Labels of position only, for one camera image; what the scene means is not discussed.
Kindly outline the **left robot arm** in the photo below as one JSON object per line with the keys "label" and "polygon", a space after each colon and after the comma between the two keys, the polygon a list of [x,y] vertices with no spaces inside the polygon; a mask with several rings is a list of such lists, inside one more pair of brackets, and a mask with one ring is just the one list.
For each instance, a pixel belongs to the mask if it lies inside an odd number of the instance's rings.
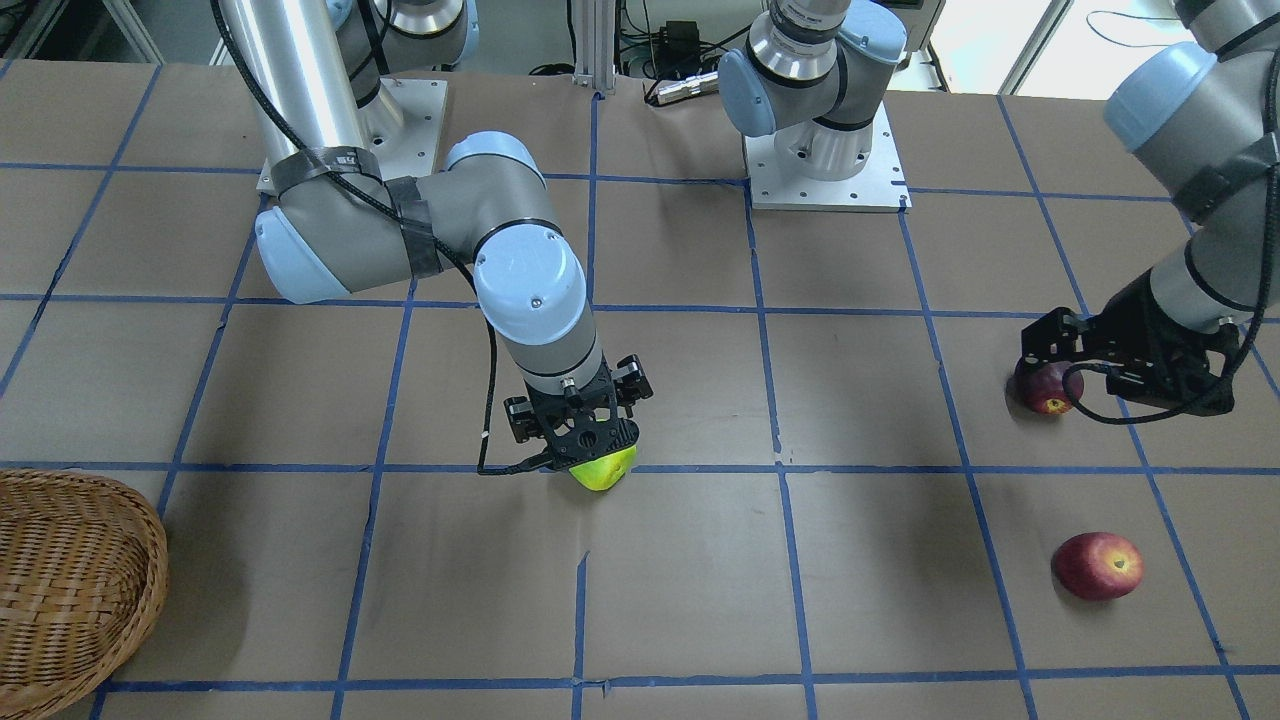
{"label": "left robot arm", "polygon": [[1144,421],[1217,416],[1277,301],[1275,1],[1178,1],[1192,41],[1126,77],[1103,118],[1196,233],[1093,316],[1056,307],[1021,332],[1018,401],[1082,410],[1084,377],[1149,407]]}

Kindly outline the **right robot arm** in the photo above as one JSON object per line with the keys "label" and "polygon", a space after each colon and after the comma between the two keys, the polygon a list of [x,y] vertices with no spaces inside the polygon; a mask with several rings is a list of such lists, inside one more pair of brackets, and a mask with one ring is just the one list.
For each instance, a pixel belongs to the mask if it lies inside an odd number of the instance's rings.
{"label": "right robot arm", "polygon": [[484,131],[439,172],[394,177],[374,151],[330,3],[214,1],[210,12],[262,119],[276,202],[255,232],[276,291],[315,304],[457,270],[492,347],[504,345],[524,378],[525,395],[504,402],[515,439],[544,443],[502,473],[628,469],[634,405],[652,386],[636,356],[608,364],[586,273],[529,150]]}

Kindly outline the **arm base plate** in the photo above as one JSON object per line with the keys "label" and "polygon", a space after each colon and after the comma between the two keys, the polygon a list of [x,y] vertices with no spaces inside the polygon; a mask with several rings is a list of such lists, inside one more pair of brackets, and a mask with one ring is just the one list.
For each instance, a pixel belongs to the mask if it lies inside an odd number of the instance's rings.
{"label": "arm base plate", "polygon": [[444,79],[384,77],[365,108],[320,108],[317,117],[285,119],[311,149],[369,150],[384,179],[430,176],[439,167],[448,92]]}
{"label": "arm base plate", "polygon": [[812,120],[745,137],[742,151],[756,209],[899,213],[913,206],[884,104],[860,129]]}

